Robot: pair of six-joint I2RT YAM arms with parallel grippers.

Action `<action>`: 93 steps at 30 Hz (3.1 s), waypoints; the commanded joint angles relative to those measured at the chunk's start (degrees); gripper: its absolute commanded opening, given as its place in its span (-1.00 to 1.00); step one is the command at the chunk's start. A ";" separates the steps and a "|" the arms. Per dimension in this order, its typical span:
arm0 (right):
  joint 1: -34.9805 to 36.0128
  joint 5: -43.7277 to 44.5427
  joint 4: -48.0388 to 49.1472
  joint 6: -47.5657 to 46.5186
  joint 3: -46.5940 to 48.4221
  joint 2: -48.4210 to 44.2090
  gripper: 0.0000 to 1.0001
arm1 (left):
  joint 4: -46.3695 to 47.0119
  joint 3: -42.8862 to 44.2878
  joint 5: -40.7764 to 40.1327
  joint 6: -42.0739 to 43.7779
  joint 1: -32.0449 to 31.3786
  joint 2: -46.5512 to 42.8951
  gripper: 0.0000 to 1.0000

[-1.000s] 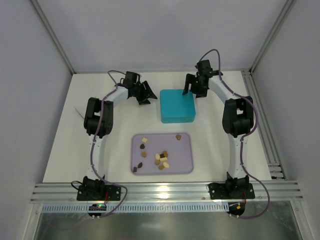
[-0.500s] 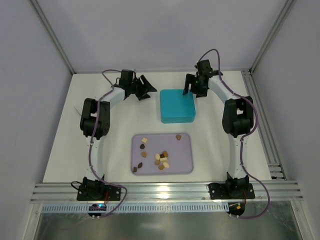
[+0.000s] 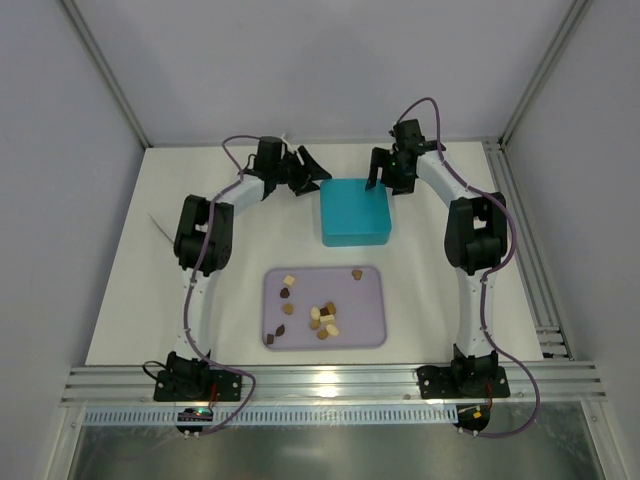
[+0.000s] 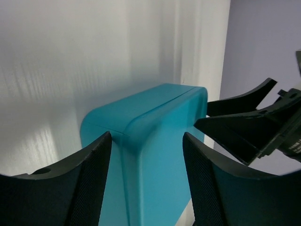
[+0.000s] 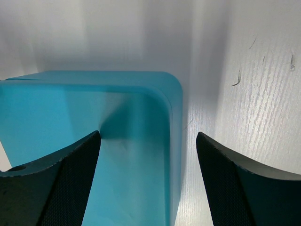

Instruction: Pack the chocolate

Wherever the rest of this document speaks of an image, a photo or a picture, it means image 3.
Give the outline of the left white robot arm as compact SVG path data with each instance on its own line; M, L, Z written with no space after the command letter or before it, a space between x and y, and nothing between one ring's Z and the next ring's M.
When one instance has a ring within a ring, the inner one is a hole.
M318 191L332 175L305 146L293 147L281 137L233 135L222 149L237 169L236 177L212 197L185 198L173 251L185 290L174 353L207 369L224 370L211 358L209 326L215 287L231 259L235 218L280 185L299 197Z

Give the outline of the teal box lid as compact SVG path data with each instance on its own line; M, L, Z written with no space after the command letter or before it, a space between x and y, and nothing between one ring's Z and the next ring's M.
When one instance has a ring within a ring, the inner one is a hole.
M326 180L320 187L321 230L392 230L387 190L365 190L366 179Z

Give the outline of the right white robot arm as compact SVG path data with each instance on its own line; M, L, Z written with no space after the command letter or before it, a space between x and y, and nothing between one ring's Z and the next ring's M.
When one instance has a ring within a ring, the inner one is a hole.
M390 148L372 150L365 189L382 184L394 195L406 195L421 180L448 208L444 251L458 277L460 320L445 376L459 391L480 388L498 372L498 353L487 340L492 323L487 308L493 288L490 271L502 263L508 249L504 197L482 193L467 182L442 143L427 140L416 119L397 122L390 135Z

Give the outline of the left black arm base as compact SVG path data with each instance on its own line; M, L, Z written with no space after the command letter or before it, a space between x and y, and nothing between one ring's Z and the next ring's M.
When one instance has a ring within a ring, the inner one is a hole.
M185 359L170 352L164 363L151 360L141 368L155 382L156 402L238 402L241 397L241 375L211 369L202 359Z

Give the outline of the metal serving tongs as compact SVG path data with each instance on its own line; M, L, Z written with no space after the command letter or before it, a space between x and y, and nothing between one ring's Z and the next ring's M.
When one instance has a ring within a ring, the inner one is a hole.
M173 237L167 232L167 230L155 219L153 215L150 213L147 214L148 218L155 226L155 228L161 233L161 235L171 244L173 245Z

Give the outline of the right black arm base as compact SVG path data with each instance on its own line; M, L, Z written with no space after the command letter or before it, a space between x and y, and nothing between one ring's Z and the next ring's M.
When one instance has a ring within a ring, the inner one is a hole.
M422 399L508 398L506 371L498 355L459 356L448 366L424 365L416 370Z

